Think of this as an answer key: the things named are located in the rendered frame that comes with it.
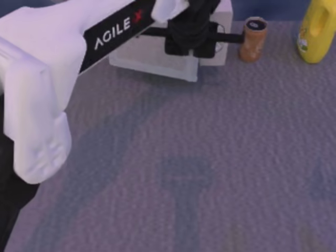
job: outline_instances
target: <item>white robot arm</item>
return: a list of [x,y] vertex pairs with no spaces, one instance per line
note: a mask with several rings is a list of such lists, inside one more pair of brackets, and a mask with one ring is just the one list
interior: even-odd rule
[[14,141],[17,175],[38,184],[65,163],[71,134],[64,110],[79,74],[188,6],[187,0],[69,0],[1,18],[4,133]]

